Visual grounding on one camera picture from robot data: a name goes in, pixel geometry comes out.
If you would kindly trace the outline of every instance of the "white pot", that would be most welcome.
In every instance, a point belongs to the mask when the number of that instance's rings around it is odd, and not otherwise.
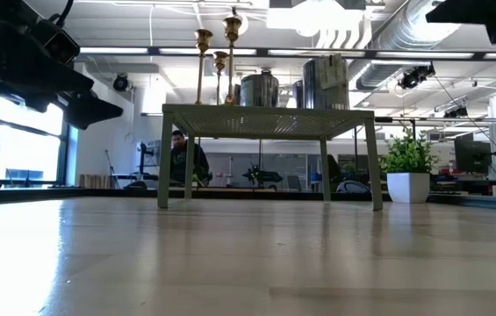
[[[388,192],[396,203],[425,203],[429,195],[429,174],[388,174]]]

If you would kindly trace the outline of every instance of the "table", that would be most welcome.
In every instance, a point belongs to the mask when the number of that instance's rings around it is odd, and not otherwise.
[[[373,111],[262,108],[251,106],[164,104],[158,207],[168,208],[171,133],[175,125],[182,133],[195,137],[254,140],[317,140],[320,142],[322,178],[329,179],[327,141],[352,128],[364,125],[369,157],[373,210],[382,210],[380,167]],[[187,142],[187,152],[194,150]],[[187,154],[185,198],[191,199],[193,154]],[[324,181],[324,201],[331,201],[329,181]]]

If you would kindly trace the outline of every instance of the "window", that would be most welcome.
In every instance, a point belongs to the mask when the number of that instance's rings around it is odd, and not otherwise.
[[[0,180],[25,180],[29,172],[32,181],[55,181],[60,144],[53,136],[0,125]]]
[[[50,104],[39,113],[0,97],[0,180],[19,185],[64,184],[68,126]]]
[[[62,132],[62,110],[50,104],[45,113],[39,113],[22,104],[0,97],[0,120],[29,126],[54,135]]]

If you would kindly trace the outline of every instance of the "ventilation duct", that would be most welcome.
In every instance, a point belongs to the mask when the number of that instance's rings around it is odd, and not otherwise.
[[[390,24],[369,44],[369,49],[429,50],[449,37],[460,25],[428,24],[425,14],[433,10],[437,1],[409,0]],[[372,64],[354,61],[349,67],[351,82],[359,90],[375,90],[396,75],[401,65]]]

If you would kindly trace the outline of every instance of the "wooden floor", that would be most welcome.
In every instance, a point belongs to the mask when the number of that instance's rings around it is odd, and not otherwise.
[[[0,205],[0,315],[496,316],[493,210],[155,206]]]

